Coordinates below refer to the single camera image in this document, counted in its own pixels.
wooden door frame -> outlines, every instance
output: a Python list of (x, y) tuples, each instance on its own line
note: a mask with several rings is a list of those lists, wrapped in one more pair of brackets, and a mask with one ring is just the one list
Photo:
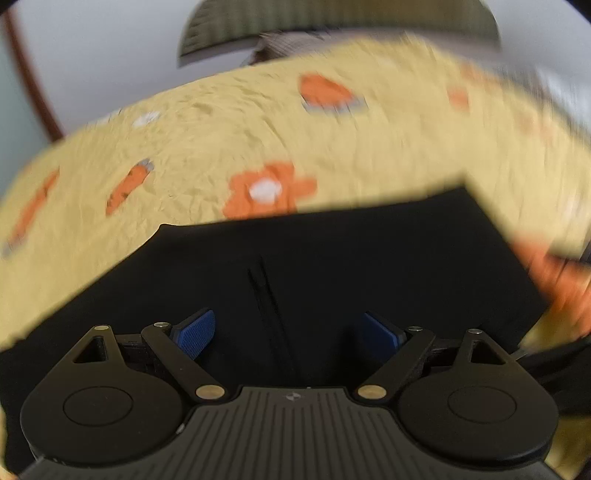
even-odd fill
[(22, 46), (18, 21), (15, 20), (14, 13), (12, 12), (13, 8), (14, 7), (6, 10), (2, 14), (8, 44), (12, 50), (14, 62), (31, 104), (35, 109), (41, 124), (45, 128), (47, 136), (52, 142), (56, 142), (62, 139), (64, 134), (51, 112), (50, 107), (47, 105), (45, 97), (41, 93), (41, 89), (35, 79), (31, 64)]

black cloth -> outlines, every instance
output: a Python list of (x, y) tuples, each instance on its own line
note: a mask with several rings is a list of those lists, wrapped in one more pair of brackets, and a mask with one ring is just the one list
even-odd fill
[(138, 333), (205, 306), (217, 329), (198, 362), (230, 389), (354, 387), (368, 372), (350, 329), (366, 310), (444, 338), (483, 327), (511, 351), (547, 307), (463, 188), (397, 205), (163, 225), (0, 353), (7, 466), (19, 472), (33, 459), (19, 426), (27, 394), (92, 326)]
[(583, 469), (574, 480), (591, 480), (591, 459), (585, 463)]
[(568, 0), (568, 2), (575, 7), (581, 15), (583, 15), (588, 21), (591, 21), (591, 5), (588, 0)]

brass screw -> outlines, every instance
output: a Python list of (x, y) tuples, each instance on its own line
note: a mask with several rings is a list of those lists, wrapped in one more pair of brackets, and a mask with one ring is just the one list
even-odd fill
[(366, 400), (381, 400), (386, 393), (386, 389), (380, 385), (363, 385), (357, 389), (357, 395)]
[(201, 385), (195, 390), (195, 395), (204, 400), (217, 400), (225, 395), (226, 391), (219, 385)]

white dot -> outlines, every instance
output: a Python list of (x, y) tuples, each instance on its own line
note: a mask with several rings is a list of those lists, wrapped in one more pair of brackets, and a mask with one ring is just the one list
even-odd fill
[(153, 122), (160, 116), (160, 112), (148, 112), (142, 116), (139, 116), (135, 119), (133, 126), (134, 128), (144, 127), (148, 125), (150, 122)]
[(383, 67), (398, 68), (398, 63), (396, 63), (395, 61), (393, 61), (393, 59), (389, 57), (384, 57), (383, 55), (380, 55), (376, 58), (376, 60)]
[(108, 115), (105, 115), (105, 116), (99, 118), (98, 120), (95, 120), (94, 122), (91, 122), (90, 125), (106, 125), (107, 123), (109, 123), (111, 120), (113, 120), (120, 113), (121, 113), (121, 108), (112, 111)]
[(569, 196), (563, 203), (563, 215), (567, 220), (585, 220), (589, 217), (589, 213), (583, 199), (577, 194)]
[(253, 183), (248, 190), (251, 198), (258, 203), (275, 203), (277, 197), (281, 194), (281, 183), (276, 180), (264, 178)]

logo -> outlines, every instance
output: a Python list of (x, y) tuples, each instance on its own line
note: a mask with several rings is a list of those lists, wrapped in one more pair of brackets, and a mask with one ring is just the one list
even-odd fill
[(296, 400), (299, 400), (301, 398), (304, 398), (299, 393), (296, 393), (296, 392), (288, 393), (285, 397), (289, 401), (296, 401)]

